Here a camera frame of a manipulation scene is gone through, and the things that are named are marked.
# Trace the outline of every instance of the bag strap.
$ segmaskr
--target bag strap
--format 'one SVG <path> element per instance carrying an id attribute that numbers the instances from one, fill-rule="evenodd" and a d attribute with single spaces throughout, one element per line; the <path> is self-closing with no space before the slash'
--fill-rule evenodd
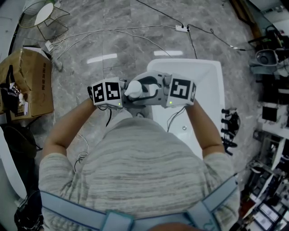
<path id="1" fill-rule="evenodd" d="M 114 211 L 103 213 L 87 208 L 48 192 L 41 191 L 40 193 L 44 209 L 92 230 L 147 231 L 158 224 L 178 222 L 203 230 L 219 231 L 220 227 L 213 212 L 230 198 L 236 189 L 235 177 L 231 177 L 202 201 L 188 209 L 186 213 L 136 220 L 131 216 Z"/>
<path id="2" fill-rule="evenodd" d="M 8 70 L 8 73 L 6 76 L 6 84 L 9 84 L 9 76 L 10 76 L 11 82 L 14 83 L 15 79 L 14 79 L 14 75 L 13 75 L 13 66 L 12 65 L 9 66 L 9 70 Z"/>

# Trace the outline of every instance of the white bathtub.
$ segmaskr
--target white bathtub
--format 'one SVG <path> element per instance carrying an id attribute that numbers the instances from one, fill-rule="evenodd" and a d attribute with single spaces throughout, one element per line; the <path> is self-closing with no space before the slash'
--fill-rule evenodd
<path id="1" fill-rule="evenodd" d="M 197 85 L 197 101 L 214 122 L 219 132 L 221 131 L 224 127 L 221 123 L 221 110 L 225 108 L 225 98 L 223 75 L 219 62 L 194 59 L 156 59 L 149 63 L 147 70 L 156 70 L 169 74 L 177 73 L 193 79 Z M 153 120 L 167 130 L 167 120 L 181 108 L 164 109 L 161 106 L 152 106 Z M 187 144 L 199 158 L 203 158 L 201 148 L 186 112 L 175 118 L 169 132 Z"/>

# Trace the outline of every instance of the shirt sleeve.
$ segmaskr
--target shirt sleeve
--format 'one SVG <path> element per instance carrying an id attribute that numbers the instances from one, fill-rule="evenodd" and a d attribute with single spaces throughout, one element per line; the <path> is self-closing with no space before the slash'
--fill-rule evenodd
<path id="1" fill-rule="evenodd" d="M 204 158 L 207 168 L 206 180 L 211 193 L 224 181 L 234 175 L 233 165 L 229 157 L 223 153 L 213 153 Z M 240 191 L 239 188 L 214 213 L 221 230 L 229 230 L 239 217 Z"/>
<path id="2" fill-rule="evenodd" d="M 68 158 L 60 153 L 45 156 L 39 167 L 39 189 L 64 197 L 75 174 Z"/>

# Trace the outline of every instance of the gray marble floor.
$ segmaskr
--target gray marble floor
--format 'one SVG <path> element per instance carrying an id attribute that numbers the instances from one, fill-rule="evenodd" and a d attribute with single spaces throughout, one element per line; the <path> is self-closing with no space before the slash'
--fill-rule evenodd
<path id="1" fill-rule="evenodd" d="M 250 28 L 238 20 L 230 3 L 222 6 L 221 0 L 143 0 L 145 3 L 166 12 L 182 21 L 185 25 L 194 24 L 205 30 L 212 28 L 216 35 L 229 44 L 242 48 L 251 48 L 246 41 L 252 39 Z M 69 27 L 68 35 L 93 32 L 106 28 L 130 28 L 148 25 L 175 26 L 178 23 L 136 0 L 62 0 L 61 8 L 70 12 L 61 18 Z M 187 33 L 176 32 L 169 27 L 148 27 L 125 30 L 128 33 L 143 36 L 167 51 L 181 51 L 182 55 L 174 58 L 195 58 Z M 86 87 L 103 78 L 134 77 L 146 70 L 147 64 L 156 58 L 154 51 L 160 49 L 149 41 L 132 37 L 129 34 L 105 31 L 70 37 L 67 47 L 77 41 L 64 53 L 59 61 L 63 63 L 62 72 L 53 70 L 52 88 L 56 120 L 87 98 Z M 232 161 L 236 171 L 242 170 L 246 163 L 258 152 L 260 144 L 252 139 L 256 126 L 257 100 L 259 86 L 249 72 L 247 61 L 253 51 L 236 51 L 214 36 L 191 28 L 199 59 L 217 60 L 222 64 L 227 107 L 237 107 L 241 117 L 241 128 L 235 138 L 238 148 L 232 149 Z M 32 29 L 20 29 L 14 49 L 22 45 L 44 42 L 39 32 Z M 58 57 L 66 44 L 55 50 L 52 55 Z M 93 58 L 104 57 L 93 61 Z M 33 132 L 40 145 L 53 126 L 54 115 L 43 116 L 36 122 Z M 81 134 L 88 140 L 92 150 L 101 139 L 102 128 L 108 120 L 108 111 L 96 111 L 81 129 Z M 70 149 L 75 159 L 80 151 L 86 150 L 86 143 L 77 137 Z"/>

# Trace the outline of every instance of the cardboard box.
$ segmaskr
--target cardboard box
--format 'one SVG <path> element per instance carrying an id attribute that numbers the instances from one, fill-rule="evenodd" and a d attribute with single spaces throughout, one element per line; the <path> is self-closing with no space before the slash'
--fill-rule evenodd
<path id="1" fill-rule="evenodd" d="M 28 102 L 27 115 L 24 114 L 24 106 L 19 106 L 18 113 L 10 112 L 11 120 L 30 119 L 53 112 L 51 61 L 44 52 L 40 48 L 32 47 L 13 52 L 0 64 L 0 83 L 6 82 L 9 65 L 13 65 L 16 85 L 27 95 Z M 0 97 L 0 113 L 4 110 Z"/>

